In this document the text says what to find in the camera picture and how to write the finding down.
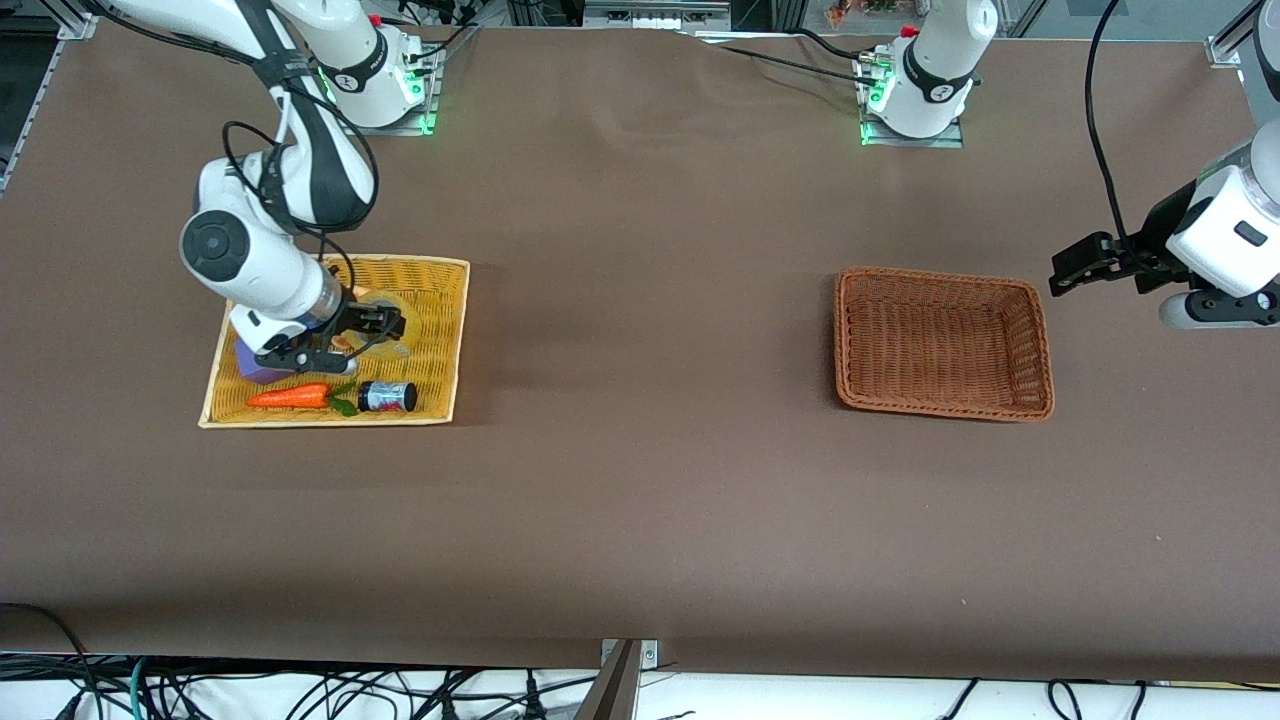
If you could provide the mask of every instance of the brown wicker basket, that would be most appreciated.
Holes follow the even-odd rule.
[[[859,410],[1030,423],[1053,411],[1029,283],[891,268],[836,278],[836,389]]]

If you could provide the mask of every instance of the brown tablecloth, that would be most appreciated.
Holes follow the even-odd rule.
[[[221,301],[178,232],[221,123],[275,114],[102,27],[0,201],[0,594],[111,652],[590,666],[657,637],[689,670],[1276,679],[1275,333],[1094,286],[1046,297],[1047,423],[835,396],[841,268],[1047,296],[1107,227],[1085,49],[993,44],[966,147],[923,151],[860,146],[841,81],[690,37],[484,31],[438,133],[374,141],[340,238],[475,264],[457,421],[209,432]],[[1107,46],[1097,97],[1134,227],[1252,129],[1198,45]]]

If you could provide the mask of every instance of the yellow wicker tray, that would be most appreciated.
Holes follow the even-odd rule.
[[[201,428],[433,425],[453,419],[471,264],[413,255],[352,255],[351,260],[361,286],[389,291],[408,305],[404,307],[411,325],[404,337],[408,356],[403,357],[389,348],[379,352],[371,348],[361,355],[360,369],[353,378],[311,373],[261,386],[241,377],[236,366],[236,331],[230,327],[229,315],[224,315],[214,366],[209,373],[205,407],[200,414]],[[328,263],[338,268],[338,277],[346,283],[346,265],[337,259]],[[230,313],[230,304],[227,305],[227,311]],[[417,406],[412,413],[361,413],[346,418],[334,410],[261,409],[244,405],[246,400],[264,389],[316,380],[339,386],[349,379],[357,383],[412,380],[417,384]],[[343,397],[355,402],[355,392]]]

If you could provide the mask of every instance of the mounting plate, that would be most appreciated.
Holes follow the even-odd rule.
[[[618,644],[618,641],[602,641],[600,642],[600,667],[609,660],[609,652],[613,651],[613,646]],[[653,670],[658,666],[658,641],[640,641],[640,669]]]

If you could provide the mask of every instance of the white floor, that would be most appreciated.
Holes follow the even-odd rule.
[[[541,685],[584,678],[591,671],[540,671]],[[439,673],[407,673],[415,689],[431,691],[442,679]],[[193,685],[191,696],[212,720],[283,720],[289,708],[307,692],[316,679],[308,675],[280,675],[268,679],[209,680]],[[694,711],[689,720],[759,719],[841,719],[841,720],[937,720],[945,715],[964,688],[963,680],[915,680],[870,678],[803,678],[764,675],[700,675],[680,673],[646,673],[641,680],[636,720],[669,720]],[[1126,685],[1073,685],[1080,702],[1083,720],[1126,720],[1137,694]],[[548,693],[543,702],[548,710],[575,705],[586,694],[586,684]],[[520,670],[485,671],[467,683],[460,693],[524,694],[525,674]],[[49,720],[74,694],[65,682],[0,683],[0,717],[3,720]],[[1071,710],[1060,701],[1066,712]],[[408,717],[404,698],[396,697],[398,715]],[[460,702],[462,720],[475,720],[500,706],[502,702]],[[128,714],[111,708],[109,720],[129,720]],[[323,707],[311,715],[321,720]],[[440,716],[436,710],[431,717]],[[96,717],[93,703],[86,698],[76,715],[79,720]],[[392,707],[376,698],[361,697],[342,714],[343,720],[392,720]],[[517,712],[499,716],[518,717]],[[982,682],[969,696],[957,720],[1044,719],[1056,715],[1048,705],[1043,683]],[[1151,687],[1139,714],[1140,720],[1276,720],[1280,717],[1280,693],[1249,689],[1202,689]]]

